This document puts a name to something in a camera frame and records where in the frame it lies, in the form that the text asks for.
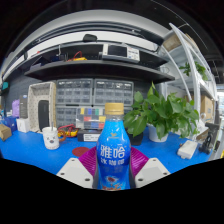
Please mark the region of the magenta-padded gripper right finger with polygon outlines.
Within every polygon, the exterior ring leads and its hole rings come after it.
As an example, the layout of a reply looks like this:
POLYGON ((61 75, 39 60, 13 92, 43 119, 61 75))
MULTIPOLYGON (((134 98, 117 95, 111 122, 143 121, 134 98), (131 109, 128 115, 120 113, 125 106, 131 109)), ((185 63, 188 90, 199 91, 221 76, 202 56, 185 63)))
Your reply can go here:
POLYGON ((163 177, 170 172, 158 158, 148 158, 132 147, 129 164, 129 183, 131 188, 140 188, 163 177))

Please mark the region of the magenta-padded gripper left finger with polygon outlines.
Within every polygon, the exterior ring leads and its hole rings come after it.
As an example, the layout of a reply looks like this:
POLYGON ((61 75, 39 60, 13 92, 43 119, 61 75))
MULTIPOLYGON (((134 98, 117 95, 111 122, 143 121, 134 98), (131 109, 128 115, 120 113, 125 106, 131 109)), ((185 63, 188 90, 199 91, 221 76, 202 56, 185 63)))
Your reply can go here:
POLYGON ((99 180, 96 148, 91 148, 79 158, 70 158, 57 175, 78 186, 96 189, 99 180))

